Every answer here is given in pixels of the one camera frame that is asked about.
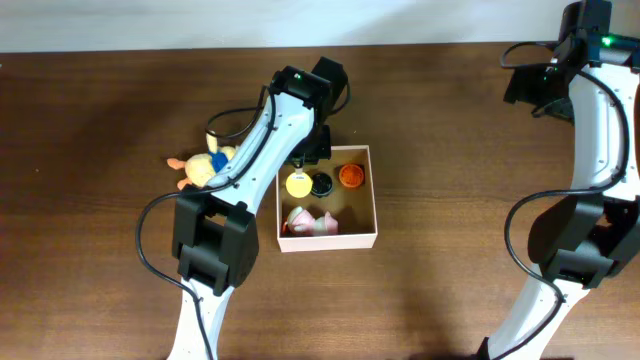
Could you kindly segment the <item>black round puck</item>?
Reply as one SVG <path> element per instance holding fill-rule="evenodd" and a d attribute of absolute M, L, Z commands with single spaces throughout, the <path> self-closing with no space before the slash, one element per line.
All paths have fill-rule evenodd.
<path fill-rule="evenodd" d="M 317 198 L 324 198 L 333 192 L 333 180 L 324 172 L 315 173 L 312 177 L 311 194 Z"/>

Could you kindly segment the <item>yellow wooden rattle drum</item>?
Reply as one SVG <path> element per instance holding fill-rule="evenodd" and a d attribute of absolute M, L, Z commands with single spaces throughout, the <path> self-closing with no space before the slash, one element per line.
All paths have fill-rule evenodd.
<path fill-rule="evenodd" d="M 297 199 L 308 196 L 312 187 L 313 180 L 302 168 L 295 168 L 285 181 L 286 191 Z"/>

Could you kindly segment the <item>orange round puck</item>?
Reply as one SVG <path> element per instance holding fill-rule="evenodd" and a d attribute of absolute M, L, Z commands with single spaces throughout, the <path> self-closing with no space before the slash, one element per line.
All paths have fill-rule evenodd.
<path fill-rule="evenodd" d="M 364 183 L 364 170 L 357 164 L 345 164 L 340 167 L 338 179 L 346 188 L 358 188 Z"/>

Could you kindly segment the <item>pink white bunny figurine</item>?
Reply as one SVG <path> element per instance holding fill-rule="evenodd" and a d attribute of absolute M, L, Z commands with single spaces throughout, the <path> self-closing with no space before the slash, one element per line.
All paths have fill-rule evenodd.
<path fill-rule="evenodd" d="M 294 208 L 282 225 L 283 234 L 297 237 L 334 236 L 338 232 L 339 223 L 329 212 L 315 218 L 301 206 Z"/>

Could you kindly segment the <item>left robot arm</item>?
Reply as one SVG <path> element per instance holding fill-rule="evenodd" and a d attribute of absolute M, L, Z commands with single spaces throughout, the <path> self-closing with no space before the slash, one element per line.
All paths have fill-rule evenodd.
<path fill-rule="evenodd" d="M 267 90 L 233 159 L 176 201 L 172 254 L 184 290 L 172 359 L 216 358 L 230 297 L 259 253 L 256 213 L 266 190 L 283 164 L 329 158 L 325 121 L 350 97 L 343 65 L 326 57 L 310 72 L 276 72 Z"/>

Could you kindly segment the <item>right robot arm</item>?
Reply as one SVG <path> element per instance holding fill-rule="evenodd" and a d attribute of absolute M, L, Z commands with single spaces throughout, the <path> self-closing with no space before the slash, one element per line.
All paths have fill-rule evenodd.
<path fill-rule="evenodd" d="M 559 36 L 545 43 L 547 63 L 510 64 L 507 103 L 533 105 L 574 127 L 574 168 L 567 190 L 519 200 L 509 211 L 504 241 L 525 204 L 557 203 L 540 214 L 528 236 L 530 266 L 509 316 L 485 338 L 479 359 L 538 359 L 569 311 L 601 282 L 619 274 L 639 252 L 639 168 L 634 113 L 639 87 L 639 41 L 610 31 L 613 5 L 584 0 L 564 8 Z"/>

